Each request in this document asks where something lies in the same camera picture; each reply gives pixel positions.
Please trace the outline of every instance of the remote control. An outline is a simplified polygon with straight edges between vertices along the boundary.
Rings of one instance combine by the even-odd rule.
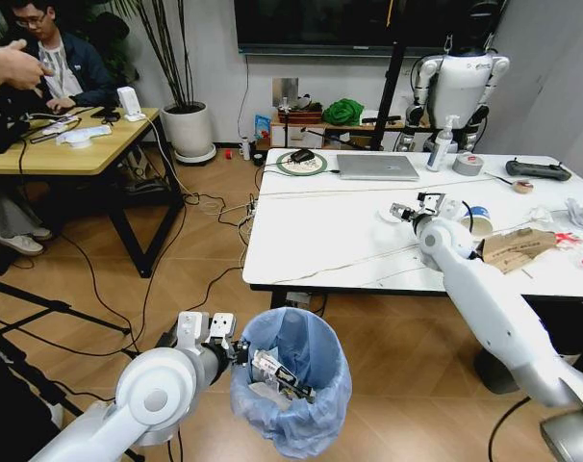
[[[516,159],[508,162],[505,169],[512,176],[534,176],[536,178],[552,178],[553,180],[568,181],[571,173],[558,166],[540,166],[538,164],[523,164]]]

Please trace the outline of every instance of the hand sanitizer bottle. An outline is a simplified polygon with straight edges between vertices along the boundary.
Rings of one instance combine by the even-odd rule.
[[[435,147],[433,147],[433,152],[428,158],[428,164],[426,164],[426,168],[430,171],[439,171],[442,169],[445,155],[454,139],[452,128],[454,126],[454,121],[458,120],[458,116],[449,115],[445,120],[445,128],[443,128],[443,130],[439,132],[439,135],[437,135],[437,138],[435,139]]]

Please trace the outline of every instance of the paper cup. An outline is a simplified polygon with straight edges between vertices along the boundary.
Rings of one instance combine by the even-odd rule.
[[[485,207],[471,207],[471,213],[473,215],[473,236],[478,238],[484,238],[493,234],[493,223],[491,222],[491,213]],[[463,219],[461,219],[461,224],[469,228],[471,224],[471,218],[469,217],[469,211],[465,214]]]

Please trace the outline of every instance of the green bag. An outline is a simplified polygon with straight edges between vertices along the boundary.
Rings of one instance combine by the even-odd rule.
[[[364,108],[353,99],[342,99],[326,109],[322,118],[332,125],[360,125],[360,115]]]

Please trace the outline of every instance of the laptop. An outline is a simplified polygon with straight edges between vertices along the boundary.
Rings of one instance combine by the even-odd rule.
[[[418,181],[419,175],[405,156],[337,155],[343,180]]]

